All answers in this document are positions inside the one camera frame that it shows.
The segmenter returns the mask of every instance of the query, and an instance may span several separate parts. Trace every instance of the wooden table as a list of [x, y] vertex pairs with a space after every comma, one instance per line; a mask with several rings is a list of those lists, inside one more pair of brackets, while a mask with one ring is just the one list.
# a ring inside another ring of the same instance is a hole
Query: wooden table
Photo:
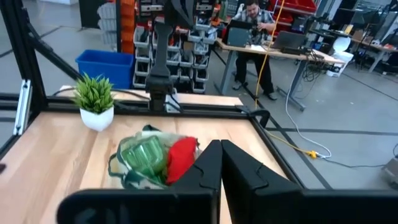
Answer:
[[[306, 55], [285, 54], [277, 49], [269, 49], [267, 51], [266, 46], [260, 46], [260, 45], [247, 45], [245, 47], [234, 47], [234, 46], [224, 44], [223, 41], [221, 40], [221, 38], [218, 38], [216, 42], [223, 50], [229, 50], [228, 59], [227, 59], [226, 65], [225, 65], [225, 70], [224, 70], [224, 74], [223, 74], [223, 79], [221, 81], [221, 85], [218, 86], [217, 83], [214, 83], [216, 89], [218, 90], [218, 92], [220, 94], [222, 94], [222, 95], [226, 94], [227, 88], [229, 86], [229, 81], [231, 79], [234, 62], [237, 58], [236, 52], [246, 52], [246, 53], [263, 54], [263, 55], [265, 55], [268, 52], [268, 56], [296, 59], [296, 60], [300, 61], [300, 63], [298, 64], [298, 69], [294, 75], [294, 80], [292, 82], [292, 86], [291, 86], [292, 91], [290, 91], [289, 95], [287, 94], [287, 91], [281, 89], [278, 86], [277, 86], [277, 91], [280, 94], [282, 94], [283, 96], [288, 97], [289, 102], [293, 103], [295, 106], [300, 108], [301, 111], [303, 111], [305, 109], [305, 106], [301, 102], [298, 102], [296, 99], [294, 99], [293, 96], [296, 91], [297, 85], [299, 84], [299, 81], [301, 79], [301, 74], [307, 64], [307, 61], [314, 61], [314, 59], [312, 57], [308, 57]], [[320, 51], [317, 51], [317, 50], [313, 50], [313, 51], [317, 55], [320, 55], [323, 57], [323, 59], [318, 59], [318, 61], [322, 61], [325, 63], [332, 63], [332, 64], [344, 64], [345, 63], [342, 60], [335, 59], [332, 56], [324, 54]]]
[[[143, 91], [134, 92], [145, 95]], [[242, 104], [239, 98], [226, 96], [178, 97], [181, 103]], [[116, 98], [138, 100], [125, 93], [117, 93]], [[286, 177], [246, 120], [116, 115], [111, 126], [98, 133], [88, 129], [79, 114], [42, 112], [1, 161], [7, 165], [0, 175], [1, 223], [54, 224], [57, 207], [67, 195], [81, 189], [121, 188], [120, 180], [108, 175], [109, 156], [116, 152], [122, 138], [134, 135], [147, 124], [165, 132], [195, 136], [202, 150], [213, 139], [229, 139]], [[224, 188], [220, 217], [222, 224], [231, 223]]]
[[360, 40], [356, 40], [354, 38], [351, 39], [353, 42], [355, 42], [354, 46], [351, 48], [351, 53], [353, 53], [357, 48], [359, 44], [363, 44], [363, 45], [367, 45], [370, 46], [376, 50], [379, 51], [379, 54], [377, 55], [377, 57], [374, 59], [373, 64], [371, 65], [371, 67], [369, 68], [369, 72], [373, 72], [374, 68], [376, 68], [377, 64], [383, 59], [383, 57], [385, 56], [385, 54], [387, 53], [391, 53], [391, 52], [398, 52], [397, 49], [389, 49], [386, 48], [382, 45], [377, 45], [377, 44], [371, 44], [369, 42], [366, 41], [360, 41]]

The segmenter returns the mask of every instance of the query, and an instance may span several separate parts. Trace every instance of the yellow cable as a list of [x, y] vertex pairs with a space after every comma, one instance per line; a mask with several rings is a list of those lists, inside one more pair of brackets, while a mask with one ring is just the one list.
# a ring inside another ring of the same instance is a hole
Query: yellow cable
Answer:
[[286, 140], [284, 140], [284, 139], [282, 139], [282, 138], [280, 138], [280, 137], [278, 137], [278, 136], [276, 136], [276, 135], [274, 135], [274, 134], [271, 134], [269, 131], [267, 131], [267, 130], [265, 130], [265, 131], [266, 131], [266, 133], [267, 133], [269, 136], [271, 136], [271, 137], [273, 137], [273, 138], [276, 138], [276, 139], [280, 140], [281, 142], [283, 142], [283, 143], [285, 143], [286, 145], [288, 145], [288, 146], [294, 148], [294, 149], [297, 150], [297, 151], [300, 151], [300, 152], [302, 152], [302, 153], [304, 153], [304, 154], [306, 154], [306, 155], [309, 155], [312, 159], [316, 159], [316, 158], [317, 158], [317, 153], [316, 153], [315, 151], [303, 150], [303, 149], [301, 149], [301, 148], [299, 148], [299, 147], [296, 147], [296, 146], [292, 145], [291, 143], [287, 142]]
[[271, 41], [268, 43], [266, 56], [264, 57], [264, 61], [262, 62], [262, 66], [261, 66], [261, 69], [260, 69], [259, 79], [257, 81], [257, 86], [256, 86], [256, 98], [254, 99], [254, 105], [255, 105], [256, 109], [257, 109], [257, 96], [258, 96], [258, 93], [259, 93], [259, 85], [260, 85], [262, 71], [264, 69], [264, 65], [266, 64], [268, 53], [269, 53], [269, 49], [271, 48], [272, 41], [274, 40], [274, 34], [275, 34], [276, 26], [278, 24], [279, 17], [280, 17], [280, 14], [282, 12], [282, 9], [284, 8], [284, 4], [285, 4], [285, 0], [282, 0], [282, 3], [280, 4], [278, 16], [276, 17], [275, 27], [274, 27], [274, 30], [272, 30]]

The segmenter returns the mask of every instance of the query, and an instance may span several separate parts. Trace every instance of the black pants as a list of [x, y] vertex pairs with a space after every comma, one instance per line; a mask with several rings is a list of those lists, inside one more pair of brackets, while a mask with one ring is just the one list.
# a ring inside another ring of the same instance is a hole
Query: black pants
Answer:
[[[236, 76], [235, 81], [239, 81], [244, 83], [246, 81], [246, 70], [247, 70], [247, 62], [249, 60], [254, 61], [256, 65], [257, 75], [259, 76], [262, 63], [264, 61], [265, 55], [261, 54], [252, 54], [252, 53], [238, 53], [238, 59], [236, 59]], [[269, 57], [266, 60], [266, 64], [262, 69], [262, 75], [260, 79], [260, 86], [262, 90], [264, 90], [265, 94], [270, 94], [274, 92], [274, 87], [272, 86], [271, 80], [271, 68], [269, 66]]]

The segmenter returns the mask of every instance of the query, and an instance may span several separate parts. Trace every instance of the green plant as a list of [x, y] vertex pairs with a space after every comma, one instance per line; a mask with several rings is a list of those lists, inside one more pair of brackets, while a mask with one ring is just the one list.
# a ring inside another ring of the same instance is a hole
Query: green plant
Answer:
[[73, 101], [83, 110], [101, 114], [113, 106], [112, 86], [108, 78], [90, 78], [85, 73], [77, 82]]

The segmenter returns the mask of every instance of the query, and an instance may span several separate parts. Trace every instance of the white pot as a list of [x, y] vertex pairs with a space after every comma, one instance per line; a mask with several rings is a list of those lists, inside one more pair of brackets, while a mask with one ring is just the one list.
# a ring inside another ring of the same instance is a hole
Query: white pot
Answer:
[[95, 131], [103, 131], [113, 120], [113, 106], [101, 114], [94, 114], [80, 108], [81, 120], [88, 127]]

